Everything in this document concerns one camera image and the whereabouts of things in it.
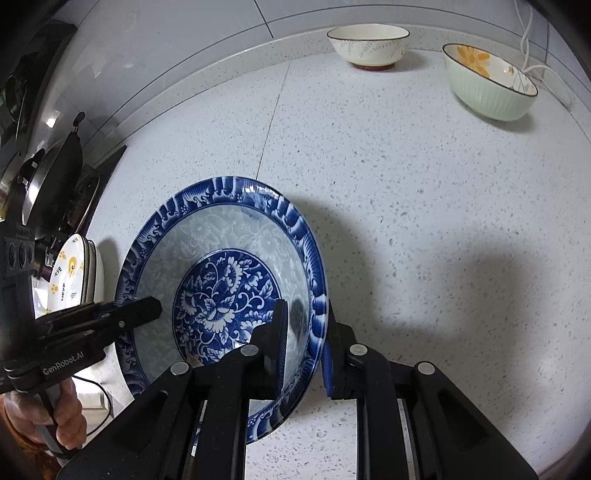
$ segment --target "black plastic mount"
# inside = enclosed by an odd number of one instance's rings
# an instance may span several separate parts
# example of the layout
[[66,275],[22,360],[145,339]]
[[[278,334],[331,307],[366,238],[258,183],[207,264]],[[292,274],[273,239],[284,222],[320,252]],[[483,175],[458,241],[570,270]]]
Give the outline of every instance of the black plastic mount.
[[172,365],[58,479],[243,479],[249,400],[277,397],[286,340],[287,304],[277,300],[272,321],[254,329],[250,344],[216,364]]
[[[333,400],[357,400],[357,479],[535,480],[524,458],[433,364],[390,362],[329,311],[323,375]],[[404,412],[398,408],[402,399]],[[413,459],[405,453],[401,415]]]

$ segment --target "white bowl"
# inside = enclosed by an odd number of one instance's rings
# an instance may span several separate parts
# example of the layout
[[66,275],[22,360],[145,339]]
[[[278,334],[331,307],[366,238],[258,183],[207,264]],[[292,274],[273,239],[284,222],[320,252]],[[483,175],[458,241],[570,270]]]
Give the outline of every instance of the white bowl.
[[410,32],[381,24],[346,25],[326,34],[341,58],[358,68],[385,70],[408,50]]
[[534,82],[514,65],[470,45],[443,46],[454,93],[475,112],[505,122],[520,119],[538,96]]

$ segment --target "finger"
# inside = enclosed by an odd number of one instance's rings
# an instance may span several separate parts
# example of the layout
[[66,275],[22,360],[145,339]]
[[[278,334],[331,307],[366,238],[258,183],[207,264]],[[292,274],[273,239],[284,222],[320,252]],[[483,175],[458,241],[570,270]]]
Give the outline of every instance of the finger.
[[43,424],[51,421],[43,404],[38,399],[25,394],[11,392],[8,404],[5,400],[5,408],[7,412],[10,410],[14,417],[33,423]]
[[86,419],[83,416],[71,419],[66,425],[57,428],[57,441],[68,450],[81,447],[86,441],[86,427]]
[[76,386],[74,385],[74,381],[72,378],[66,378],[60,382],[61,392],[62,394],[74,395],[76,396]]
[[74,436],[80,429],[80,425],[82,424],[83,419],[84,417],[82,415],[77,415],[75,417],[72,417],[63,425],[60,425],[56,430],[57,441],[60,442],[63,446],[66,446],[69,443],[71,443],[74,439]]
[[82,403],[73,395],[64,394],[56,403],[53,418],[58,425],[64,425],[71,418],[82,415]]

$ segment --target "plate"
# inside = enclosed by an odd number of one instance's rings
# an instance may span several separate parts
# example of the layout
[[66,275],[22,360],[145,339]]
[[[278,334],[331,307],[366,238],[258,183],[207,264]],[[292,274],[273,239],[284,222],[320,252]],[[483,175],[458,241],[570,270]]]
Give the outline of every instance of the plate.
[[96,247],[92,240],[86,240],[89,248],[89,268],[86,280],[86,294],[84,297],[84,303],[92,302],[95,300],[95,282],[96,282]]
[[84,301],[88,255],[82,236],[75,234],[66,241],[51,271],[46,313],[75,307]]
[[95,303],[100,303],[105,301],[105,272],[103,269],[103,257],[100,254],[99,248],[95,245],[95,252],[96,252],[96,278],[95,278],[95,296],[93,301]]

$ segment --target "countertop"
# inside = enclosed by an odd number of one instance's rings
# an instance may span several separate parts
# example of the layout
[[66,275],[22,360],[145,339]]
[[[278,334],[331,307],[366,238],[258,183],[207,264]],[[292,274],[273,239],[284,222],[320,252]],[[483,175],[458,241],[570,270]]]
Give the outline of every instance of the countertop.
[[[411,50],[387,72],[336,54],[223,83],[142,127],[88,237],[106,295],[135,235],[167,198],[212,176],[271,185],[313,226],[337,320],[406,364],[429,360],[539,472],[591,417],[590,144],[541,91],[511,124],[452,94],[443,56]],[[111,349],[96,376],[131,396]],[[353,479],[355,403],[317,375],[246,477]]]

